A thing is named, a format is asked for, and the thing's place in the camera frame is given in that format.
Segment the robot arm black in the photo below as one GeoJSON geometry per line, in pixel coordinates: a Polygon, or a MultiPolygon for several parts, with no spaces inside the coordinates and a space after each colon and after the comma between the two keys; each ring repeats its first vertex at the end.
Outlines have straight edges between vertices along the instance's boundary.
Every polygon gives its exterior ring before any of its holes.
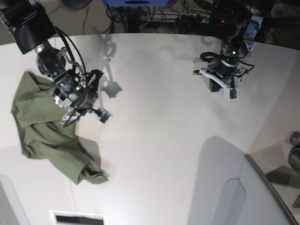
{"type": "Polygon", "coordinates": [[[91,85],[93,74],[83,63],[75,61],[69,37],[55,27],[45,8],[37,0],[2,0],[0,19],[9,29],[22,54],[32,50],[38,66],[45,69],[56,84],[52,96],[56,105],[69,112],[92,110],[97,99],[97,86],[91,85]]]}
{"type": "Polygon", "coordinates": [[[254,69],[243,62],[250,55],[256,35],[274,6],[273,0],[214,0],[209,24],[222,40],[220,54],[213,56],[210,73],[210,91],[218,92],[220,81],[234,88],[238,80],[254,69]]]}

